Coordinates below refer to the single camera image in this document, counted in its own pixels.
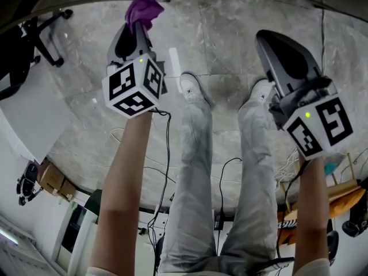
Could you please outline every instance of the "shoe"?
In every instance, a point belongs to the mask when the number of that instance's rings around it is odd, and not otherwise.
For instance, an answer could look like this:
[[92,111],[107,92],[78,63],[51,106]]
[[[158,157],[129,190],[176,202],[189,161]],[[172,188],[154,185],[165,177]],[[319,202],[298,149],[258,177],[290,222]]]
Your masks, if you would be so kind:
[[201,100],[208,102],[204,98],[200,83],[194,75],[184,72],[180,76],[180,86],[183,90],[183,95],[188,102]]
[[259,102],[259,104],[265,104],[267,98],[270,95],[272,90],[272,84],[267,79],[261,79],[252,88],[251,96],[249,97],[247,102]]

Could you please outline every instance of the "marble floor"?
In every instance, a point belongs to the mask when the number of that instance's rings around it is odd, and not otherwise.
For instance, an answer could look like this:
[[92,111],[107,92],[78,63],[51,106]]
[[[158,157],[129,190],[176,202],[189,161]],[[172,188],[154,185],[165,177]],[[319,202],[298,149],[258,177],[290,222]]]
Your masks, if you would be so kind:
[[[113,36],[124,23],[130,2],[99,2],[71,7],[74,16],[59,20],[43,40],[64,57],[61,68],[42,59],[44,75],[55,93],[70,107],[72,120],[55,143],[49,158],[78,186],[101,188],[118,147],[126,119],[105,106],[101,80],[106,76],[106,54]],[[356,19],[314,8],[302,0],[172,0],[153,21],[149,31],[154,51],[165,60],[169,93],[161,109],[172,114],[170,128],[171,162],[169,177],[177,179],[180,162],[180,130],[185,101],[177,86],[181,71],[196,73],[213,111],[213,207],[220,206],[219,177],[224,163],[240,157],[237,110],[249,97],[252,85],[264,76],[255,50],[255,34],[269,29],[290,36],[309,49],[325,74],[338,86],[348,104],[355,129],[354,140],[344,149],[354,156],[368,147],[368,26]],[[172,68],[168,49],[176,48],[180,71]],[[269,116],[269,144],[274,170],[284,165],[295,146],[288,135],[277,131]],[[166,118],[154,115],[145,165],[166,168]],[[364,162],[365,152],[358,162]],[[349,179],[344,172],[343,179]],[[221,184],[225,208],[237,204],[241,167],[229,164]],[[144,170],[143,205],[156,205],[164,176],[151,168]],[[164,205],[175,191],[169,181]],[[277,192],[279,200],[282,192]]]

